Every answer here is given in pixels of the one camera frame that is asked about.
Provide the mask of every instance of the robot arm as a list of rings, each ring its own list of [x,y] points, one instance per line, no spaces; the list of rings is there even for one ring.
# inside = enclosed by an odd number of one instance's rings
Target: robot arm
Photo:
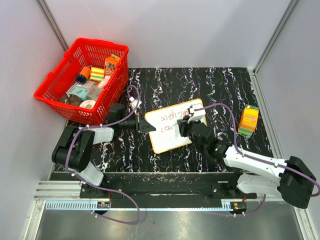
[[[108,120],[108,123],[115,123],[124,117],[124,106],[120,103],[115,103],[110,106],[109,115],[104,122]],[[73,146],[69,158],[69,170],[76,172],[84,180],[95,186],[100,186],[103,182],[106,182],[103,181],[104,174],[90,162],[92,147],[95,144],[111,142],[119,136],[123,129],[135,130],[138,133],[148,133],[156,130],[155,127],[141,117],[138,111],[135,116],[112,127],[86,129],[80,133]],[[67,126],[52,153],[52,161],[63,168],[66,166],[66,158],[71,142],[78,130],[79,128],[76,126]]]
[[[294,156],[289,160],[271,158],[243,149],[240,154],[234,145],[216,139],[214,131],[200,121],[206,114],[205,110],[195,111],[200,108],[202,106],[192,105],[188,109],[189,115],[177,121],[180,135],[188,137],[207,159],[225,166],[230,172],[234,172],[233,168],[238,168],[256,174],[241,172],[240,175],[238,174],[236,186],[231,187],[236,187],[245,194],[261,193],[281,196],[295,207],[302,209],[308,207],[314,184],[294,172],[278,167],[278,165],[288,166],[316,180],[301,159]],[[274,165],[254,160],[245,154],[272,162]]]

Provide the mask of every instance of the tape roll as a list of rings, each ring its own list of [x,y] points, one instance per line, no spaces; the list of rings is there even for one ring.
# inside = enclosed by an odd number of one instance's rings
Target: tape roll
[[[80,107],[84,108],[84,109],[93,109],[95,104],[96,104],[96,101],[90,99],[90,100],[85,100],[84,102],[82,102],[80,104]]]

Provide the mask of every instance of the green and yellow box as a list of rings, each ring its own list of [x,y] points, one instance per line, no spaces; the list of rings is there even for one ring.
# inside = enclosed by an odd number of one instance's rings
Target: green and yellow box
[[[246,138],[251,137],[257,127],[258,118],[259,108],[246,104],[241,115],[238,134]]]

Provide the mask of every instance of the small box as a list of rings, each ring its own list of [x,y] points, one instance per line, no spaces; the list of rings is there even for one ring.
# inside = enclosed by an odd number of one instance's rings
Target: small box
[[[93,86],[90,91],[87,94],[88,99],[97,101],[97,99],[99,98],[100,94],[102,92],[102,89],[97,87],[97,86]]]
[[[259,108],[252,105],[245,105],[239,123],[238,134],[243,137],[251,137],[255,131],[259,118]]]
[[[66,94],[68,95],[68,97],[70,97],[70,95],[76,95],[82,101],[85,101],[88,98],[87,97],[88,92],[89,92],[89,89],[87,89],[87,88],[76,86],[76,85],[72,85],[69,88],[69,90],[66,92]]]
[[[104,60],[104,74],[112,75],[114,73],[114,70],[116,69],[118,62],[119,61],[114,58],[107,57]]]
[[[105,85],[108,84],[110,77],[111,77],[110,75],[104,76],[104,79],[101,82],[98,82],[96,86],[100,89],[104,89]]]

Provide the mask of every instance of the package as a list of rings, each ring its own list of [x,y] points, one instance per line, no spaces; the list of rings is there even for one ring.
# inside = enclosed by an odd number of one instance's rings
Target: package
[[[107,83],[109,82],[111,76],[110,75],[106,75],[104,76],[104,79],[101,82],[98,82],[96,84],[96,86],[100,89],[104,89],[105,85],[107,85]]]
[[[62,97],[60,97],[59,102],[63,103],[63,104],[66,104],[68,102],[68,99],[69,99],[68,95],[67,94],[63,94]]]
[[[85,84],[90,77],[90,71],[90,67],[84,66],[79,75],[76,76],[76,81],[79,84]]]
[[[241,115],[238,134],[243,137],[251,137],[255,131],[259,118],[259,108],[252,105],[245,105]]]
[[[87,94],[87,97],[88,99],[91,99],[91,100],[94,100],[94,101],[97,101],[100,94],[102,92],[102,89],[97,87],[97,86],[93,86],[90,91],[88,92]]]
[[[100,82],[105,77],[105,71],[102,68],[91,67],[90,80]]]
[[[71,94],[66,103],[70,104],[70,105],[73,105],[73,106],[79,107],[82,102],[83,101],[82,101],[82,99],[80,97],[78,97],[77,95]]]
[[[75,95],[75,96],[78,96],[82,101],[85,101],[88,98],[87,97],[88,92],[89,92],[89,89],[87,88],[72,85],[69,88],[69,90],[66,92],[66,94],[68,95],[69,98],[71,95]]]
[[[84,84],[81,84],[81,83],[78,83],[76,82],[74,84],[74,86],[78,86],[78,87],[81,87],[81,88],[85,88],[85,89],[90,89],[93,85],[97,84],[96,81],[87,81],[86,83]]]
[[[120,60],[120,57],[119,57],[119,56],[116,56],[116,55],[114,55],[114,54],[111,54],[110,58],[111,58],[111,59],[115,59],[115,60],[117,60],[117,61]]]
[[[107,57],[104,60],[104,74],[105,75],[112,75],[112,73],[114,72],[114,70],[117,67],[118,64],[118,60],[113,59],[111,57]]]
[[[80,107],[84,109],[93,109],[95,104],[96,104],[96,101],[90,99],[82,102],[80,104]]]

